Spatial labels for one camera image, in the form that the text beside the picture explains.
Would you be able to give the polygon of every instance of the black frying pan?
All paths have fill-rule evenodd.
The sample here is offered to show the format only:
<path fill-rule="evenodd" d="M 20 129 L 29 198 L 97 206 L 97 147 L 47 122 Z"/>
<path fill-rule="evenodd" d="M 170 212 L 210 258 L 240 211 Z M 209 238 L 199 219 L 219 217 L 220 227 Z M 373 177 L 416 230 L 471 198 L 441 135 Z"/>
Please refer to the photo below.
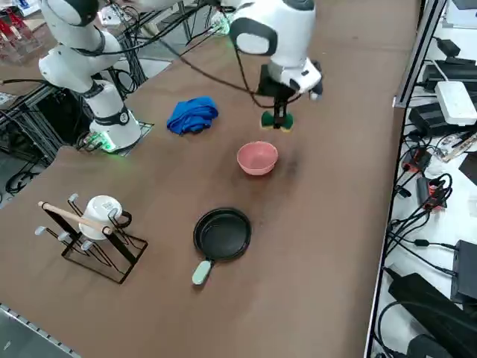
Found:
<path fill-rule="evenodd" d="M 223 207 L 209 211 L 194 229 L 194 245 L 204 256 L 192 275 L 194 285 L 201 285 L 215 262 L 241 256 L 250 244 L 252 227 L 245 214 Z"/>

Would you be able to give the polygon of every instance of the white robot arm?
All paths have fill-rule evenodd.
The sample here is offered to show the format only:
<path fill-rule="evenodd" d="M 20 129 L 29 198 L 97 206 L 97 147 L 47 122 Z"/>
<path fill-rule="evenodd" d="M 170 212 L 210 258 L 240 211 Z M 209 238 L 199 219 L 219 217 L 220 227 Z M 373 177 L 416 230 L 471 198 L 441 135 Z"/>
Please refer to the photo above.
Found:
<path fill-rule="evenodd" d="M 132 2 L 161 10 L 178 1 Z M 139 123 L 113 84 L 92 78 L 121 57 L 108 54 L 121 51 L 118 40 L 93 24 L 98 0 L 40 0 L 40 8 L 59 43 L 40 60 L 43 77 L 83 96 L 95 115 L 90 130 L 101 136 L 105 151 L 134 145 L 141 136 Z M 243 0 L 233 17 L 230 36 L 240 51 L 269 56 L 268 72 L 276 82 L 299 93 L 319 93 L 321 74 L 306 53 L 314 26 L 313 0 Z"/>
<path fill-rule="evenodd" d="M 313 0 L 243 0 L 230 37 L 246 54 L 269 56 L 268 73 L 276 82 L 320 94 L 321 73 L 307 53 L 314 29 Z"/>

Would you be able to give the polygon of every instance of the metal frame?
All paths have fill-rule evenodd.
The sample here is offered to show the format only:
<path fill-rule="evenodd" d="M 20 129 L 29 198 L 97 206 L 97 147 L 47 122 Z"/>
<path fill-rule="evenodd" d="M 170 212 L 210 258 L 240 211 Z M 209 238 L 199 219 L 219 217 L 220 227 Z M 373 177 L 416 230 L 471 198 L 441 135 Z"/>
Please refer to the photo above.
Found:
<path fill-rule="evenodd" d="M 416 40 L 412 47 L 408 65 L 399 85 L 394 106 L 406 108 L 414 90 L 414 84 L 419 77 L 421 67 L 429 48 L 429 43 L 439 23 L 440 15 L 447 0 L 428 0 L 424 9 L 423 18 L 417 29 Z"/>
<path fill-rule="evenodd" d="M 123 215 L 127 214 L 129 218 L 127 225 L 119 224 L 115 219 L 112 219 L 110 217 L 110 221 L 113 224 L 115 231 L 110 234 L 103 232 L 103 234 L 107 238 L 107 240 L 105 241 L 110 242 L 112 246 L 121 254 L 121 256 L 125 258 L 126 261 L 129 263 L 127 269 L 125 271 L 122 271 L 114 263 L 112 257 L 109 257 L 107 253 L 103 250 L 101 244 L 99 242 L 96 242 L 95 240 L 92 240 L 93 244 L 90 249 L 88 249 L 87 251 L 80 252 L 80 250 L 82 250 L 81 245 L 84 243 L 84 240 L 87 240 L 88 238 L 83 236 L 81 232 L 77 232 L 60 214 L 54 213 L 44 207 L 42 207 L 42 209 L 45 211 L 46 214 L 48 214 L 48 216 L 50 216 L 51 219 L 53 219 L 58 224 L 58 226 L 60 226 L 64 231 L 66 231 L 72 239 L 71 242 L 67 244 L 66 248 L 61 254 L 64 259 L 72 263 L 76 263 L 77 265 L 84 267 L 85 269 L 89 269 L 90 271 L 93 271 L 107 278 L 108 280 L 111 280 L 118 284 L 122 284 L 126 280 L 126 278 L 134 269 L 134 266 L 136 266 L 142 254 L 148 247 L 147 241 L 140 239 L 139 237 L 129 235 L 123 230 L 125 226 L 128 226 L 131 223 L 131 214 L 126 211 L 123 211 Z M 129 245 L 134 247 L 135 251 L 138 251 L 136 256 L 127 248 Z M 75 258 L 72 256 L 73 252 L 77 252 L 83 256 L 88 257 L 89 264 L 98 261 L 101 265 L 107 267 L 112 273 L 107 274 L 104 271 L 96 269 L 93 265 L 89 266 L 89 264 L 86 264 L 86 262 L 75 260 Z"/>

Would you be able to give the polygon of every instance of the blue towel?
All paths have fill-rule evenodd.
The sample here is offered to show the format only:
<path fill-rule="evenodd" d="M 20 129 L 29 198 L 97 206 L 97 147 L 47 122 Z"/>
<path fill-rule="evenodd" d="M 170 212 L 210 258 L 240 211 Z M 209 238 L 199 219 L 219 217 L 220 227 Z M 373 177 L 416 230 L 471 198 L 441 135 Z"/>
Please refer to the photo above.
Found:
<path fill-rule="evenodd" d="M 176 134 L 198 132 L 209 128 L 217 116 L 214 101 L 209 96 L 198 97 L 187 102 L 179 102 L 167 121 L 167 128 Z"/>

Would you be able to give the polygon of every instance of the red object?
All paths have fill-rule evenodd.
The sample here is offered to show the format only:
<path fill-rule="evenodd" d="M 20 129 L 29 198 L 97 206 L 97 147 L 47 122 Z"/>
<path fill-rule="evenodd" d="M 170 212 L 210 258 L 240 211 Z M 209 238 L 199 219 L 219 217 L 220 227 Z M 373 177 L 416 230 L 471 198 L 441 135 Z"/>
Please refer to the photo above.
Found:
<path fill-rule="evenodd" d="M 237 153 L 240 167 L 250 175 L 265 175 L 275 167 L 278 150 L 267 142 L 251 142 Z"/>
<path fill-rule="evenodd" d="M 30 39 L 33 37 L 33 33 L 31 32 L 30 28 L 25 24 L 25 22 L 20 19 L 15 13 L 12 11 L 12 9 L 8 8 L 7 9 L 8 16 L 10 17 L 10 21 L 13 26 L 16 27 L 16 29 L 19 31 L 19 33 L 22 36 L 25 36 L 27 39 Z"/>
<path fill-rule="evenodd" d="M 7 37 L 8 41 L 13 42 L 16 39 L 15 34 L 11 30 L 10 26 L 6 22 L 0 20 L 0 31 Z"/>

